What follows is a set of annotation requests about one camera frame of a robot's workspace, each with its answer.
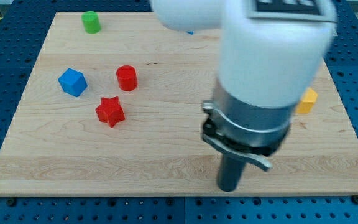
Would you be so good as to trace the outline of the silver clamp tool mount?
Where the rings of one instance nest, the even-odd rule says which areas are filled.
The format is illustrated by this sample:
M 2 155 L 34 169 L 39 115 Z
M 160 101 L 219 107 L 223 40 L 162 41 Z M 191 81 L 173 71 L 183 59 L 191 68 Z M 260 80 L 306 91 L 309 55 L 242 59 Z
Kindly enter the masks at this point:
M 295 105 L 266 108 L 245 103 L 216 81 L 210 100 L 202 102 L 208 115 L 203 140 L 235 162 L 253 164 L 263 171 L 272 168 L 267 159 L 285 139 Z

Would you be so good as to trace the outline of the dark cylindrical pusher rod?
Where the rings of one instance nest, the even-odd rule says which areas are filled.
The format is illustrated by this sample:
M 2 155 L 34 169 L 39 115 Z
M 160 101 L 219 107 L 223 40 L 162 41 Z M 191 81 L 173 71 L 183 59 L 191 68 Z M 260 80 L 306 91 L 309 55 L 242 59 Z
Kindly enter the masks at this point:
M 223 155 L 217 177 L 218 187 L 225 192 L 234 191 L 237 188 L 245 167 L 245 162 Z

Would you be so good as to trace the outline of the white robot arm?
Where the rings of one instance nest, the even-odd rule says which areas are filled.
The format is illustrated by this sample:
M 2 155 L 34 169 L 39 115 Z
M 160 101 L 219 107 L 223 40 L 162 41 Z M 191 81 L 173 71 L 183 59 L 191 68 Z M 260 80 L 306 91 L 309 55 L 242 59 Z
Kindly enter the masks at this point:
M 220 29 L 220 56 L 203 141 L 223 157 L 218 186 L 236 189 L 244 167 L 269 170 L 272 155 L 333 39 L 331 1 L 160 1 L 150 6 L 167 28 Z

